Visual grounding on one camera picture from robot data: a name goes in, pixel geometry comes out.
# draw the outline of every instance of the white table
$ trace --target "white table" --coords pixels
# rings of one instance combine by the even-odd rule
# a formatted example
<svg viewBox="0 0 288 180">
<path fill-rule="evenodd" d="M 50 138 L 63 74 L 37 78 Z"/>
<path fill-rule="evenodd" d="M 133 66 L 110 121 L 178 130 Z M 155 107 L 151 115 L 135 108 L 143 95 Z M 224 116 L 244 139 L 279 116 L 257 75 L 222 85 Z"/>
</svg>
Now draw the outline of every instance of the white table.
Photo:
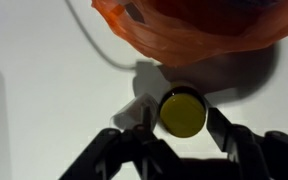
<svg viewBox="0 0 288 180">
<path fill-rule="evenodd" d="M 0 180 L 58 179 L 134 98 L 136 72 L 127 67 L 147 58 L 113 34 L 91 2 L 71 2 L 94 42 L 124 69 L 98 54 L 64 0 L 0 0 Z M 288 38 L 278 51 L 274 73 L 254 93 L 230 88 L 207 95 L 232 122 L 260 135 L 288 133 Z M 173 71 L 165 76 L 187 76 Z M 205 92 L 219 90 L 212 88 Z M 205 128 L 189 139 L 159 126 L 155 134 L 182 157 L 225 157 Z M 125 167 L 116 179 L 135 179 L 134 168 Z"/>
</svg>

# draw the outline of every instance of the yellow object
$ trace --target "yellow object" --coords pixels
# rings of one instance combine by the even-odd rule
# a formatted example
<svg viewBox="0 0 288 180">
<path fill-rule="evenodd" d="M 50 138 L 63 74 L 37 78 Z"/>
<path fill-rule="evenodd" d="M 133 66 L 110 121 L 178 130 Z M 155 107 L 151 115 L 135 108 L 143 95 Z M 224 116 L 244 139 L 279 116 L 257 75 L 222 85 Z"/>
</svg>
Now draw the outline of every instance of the yellow object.
<svg viewBox="0 0 288 180">
<path fill-rule="evenodd" d="M 190 94 L 175 94 L 162 105 L 160 117 L 166 129 L 180 138 L 192 137 L 204 126 L 206 111 Z"/>
</svg>

